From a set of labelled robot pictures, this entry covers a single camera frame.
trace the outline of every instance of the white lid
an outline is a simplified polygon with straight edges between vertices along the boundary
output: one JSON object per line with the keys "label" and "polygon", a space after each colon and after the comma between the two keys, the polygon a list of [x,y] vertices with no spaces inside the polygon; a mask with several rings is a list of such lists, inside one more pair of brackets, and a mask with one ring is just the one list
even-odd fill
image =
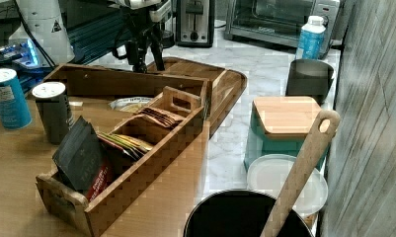
{"label": "white lid", "polygon": [[0,69],[0,82],[10,81],[17,76],[17,73],[13,69],[2,68]]}
{"label": "white lid", "polygon": [[35,86],[32,94],[37,98],[52,98],[65,91],[65,85],[60,82],[45,82]]}
{"label": "white lid", "polygon": [[[277,198],[295,160],[293,156],[280,154],[262,156],[255,160],[247,174],[249,189]],[[327,196],[327,182],[320,172],[314,169],[293,210],[300,216],[315,213],[324,206]]]}
{"label": "white lid", "polygon": [[308,18],[308,24],[314,25],[314,26],[322,26],[324,23],[324,18],[319,17],[319,16],[310,16]]}

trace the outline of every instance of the tin can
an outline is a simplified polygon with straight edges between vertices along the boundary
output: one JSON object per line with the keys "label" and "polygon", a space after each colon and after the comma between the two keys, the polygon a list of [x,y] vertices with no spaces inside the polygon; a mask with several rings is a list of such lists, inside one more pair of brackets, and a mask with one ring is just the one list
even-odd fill
{"label": "tin can", "polygon": [[0,120],[6,129],[19,129],[32,121],[31,112],[13,69],[0,69]]}
{"label": "tin can", "polygon": [[60,82],[45,82],[35,86],[32,94],[36,98],[47,140],[59,144],[74,124],[65,85]]}

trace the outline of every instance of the wooden spoon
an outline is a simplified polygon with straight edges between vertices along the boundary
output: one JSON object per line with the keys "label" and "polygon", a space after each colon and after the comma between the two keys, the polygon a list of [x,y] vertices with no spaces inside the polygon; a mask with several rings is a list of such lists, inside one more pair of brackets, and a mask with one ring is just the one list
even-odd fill
{"label": "wooden spoon", "polygon": [[340,116],[335,111],[320,111],[317,115],[277,197],[262,237],[277,237],[318,160],[336,134],[339,122]]}

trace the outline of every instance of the box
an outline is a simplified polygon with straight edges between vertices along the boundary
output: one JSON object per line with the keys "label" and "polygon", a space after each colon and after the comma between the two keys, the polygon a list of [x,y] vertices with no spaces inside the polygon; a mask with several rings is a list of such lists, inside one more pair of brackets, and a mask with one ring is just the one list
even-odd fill
{"label": "box", "polygon": [[[74,115],[83,115],[95,129],[105,127],[113,133],[129,134],[155,143],[151,151],[133,164],[113,156],[111,163],[119,177],[91,202],[64,186],[56,170],[37,176],[37,187],[46,209],[88,236],[103,234],[202,131],[206,79],[61,65],[44,80],[66,84],[70,102],[76,99],[86,104],[81,110],[74,110]],[[127,96],[154,96],[148,106],[186,118],[170,130],[105,107],[109,101]],[[124,119],[118,124],[107,124],[115,118]]]}
{"label": "box", "polygon": [[180,75],[208,80],[209,135],[212,136],[247,87],[247,77],[238,71],[178,57],[164,57],[165,71],[157,71],[155,63],[148,65],[148,72],[163,75]]}

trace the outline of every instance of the bamboo lid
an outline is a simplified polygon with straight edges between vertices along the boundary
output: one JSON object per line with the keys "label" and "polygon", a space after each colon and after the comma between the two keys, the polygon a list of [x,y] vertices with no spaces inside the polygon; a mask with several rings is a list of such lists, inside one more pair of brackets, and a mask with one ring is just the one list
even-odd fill
{"label": "bamboo lid", "polygon": [[273,139],[304,138],[321,111],[311,97],[258,97],[253,105],[265,135]]}

